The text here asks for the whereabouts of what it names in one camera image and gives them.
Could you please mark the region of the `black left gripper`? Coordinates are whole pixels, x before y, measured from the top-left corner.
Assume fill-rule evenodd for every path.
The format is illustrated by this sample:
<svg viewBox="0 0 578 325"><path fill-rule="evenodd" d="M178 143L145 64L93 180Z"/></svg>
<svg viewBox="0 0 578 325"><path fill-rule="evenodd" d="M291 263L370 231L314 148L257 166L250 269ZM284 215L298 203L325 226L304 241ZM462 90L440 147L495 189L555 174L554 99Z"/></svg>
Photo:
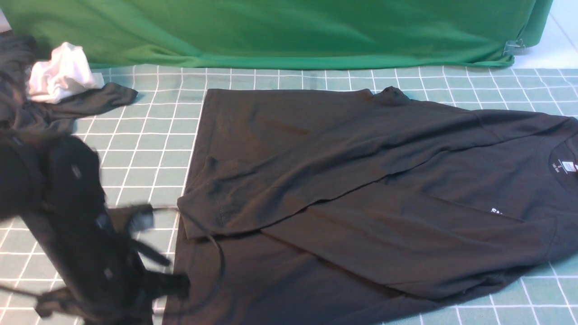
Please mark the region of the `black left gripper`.
<svg viewBox="0 0 578 325"><path fill-rule="evenodd" d="M60 313L86 325L151 325L152 300L189 298L186 274L146 271L128 235L114 229L95 151L72 135L30 142L41 201L27 226L65 284L37 298L42 319Z"/></svg>

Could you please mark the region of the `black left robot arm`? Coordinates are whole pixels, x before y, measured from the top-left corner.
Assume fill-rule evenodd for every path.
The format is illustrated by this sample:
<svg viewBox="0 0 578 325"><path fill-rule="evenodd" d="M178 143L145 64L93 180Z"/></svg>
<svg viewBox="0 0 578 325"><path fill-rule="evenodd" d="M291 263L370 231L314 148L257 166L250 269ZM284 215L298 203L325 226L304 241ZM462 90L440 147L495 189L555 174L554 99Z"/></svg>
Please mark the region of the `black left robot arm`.
<svg viewBox="0 0 578 325"><path fill-rule="evenodd" d="M171 262L132 233L154 224L148 203L110 208L100 160L70 134L1 134L1 219L20 217L65 286L35 295L36 313L87 325L151 325L155 300L189 296L184 274L148 270Z"/></svg>

